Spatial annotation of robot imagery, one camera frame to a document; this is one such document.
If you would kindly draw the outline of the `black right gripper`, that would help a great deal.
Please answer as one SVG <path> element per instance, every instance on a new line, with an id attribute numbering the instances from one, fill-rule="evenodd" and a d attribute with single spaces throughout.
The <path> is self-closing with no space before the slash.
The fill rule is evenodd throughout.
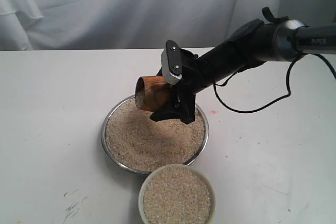
<path id="1" fill-rule="evenodd" d="M 172 93 L 151 115 L 154 122 L 178 119 L 185 124 L 195 121 L 196 93 L 206 88 L 205 81 L 201 77 L 196 65 L 197 54 L 182 49 L 182 79 L 175 85 L 171 85 Z"/>

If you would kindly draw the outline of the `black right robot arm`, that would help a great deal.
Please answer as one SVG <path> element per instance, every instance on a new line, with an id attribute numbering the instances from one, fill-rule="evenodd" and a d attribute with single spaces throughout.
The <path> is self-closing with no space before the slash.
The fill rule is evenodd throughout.
<path id="1" fill-rule="evenodd" d="M 264 20 L 244 24 L 202 56 L 168 40 L 161 55 L 159 75 L 167 83 L 169 97 L 150 119 L 192 123 L 196 95 L 208 87 L 225 86 L 235 74 L 268 61 L 293 65 L 307 54 L 323 59 L 326 54 L 335 53 L 335 24 L 310 27 L 287 16 L 276 18 L 268 7 L 262 13 Z"/>

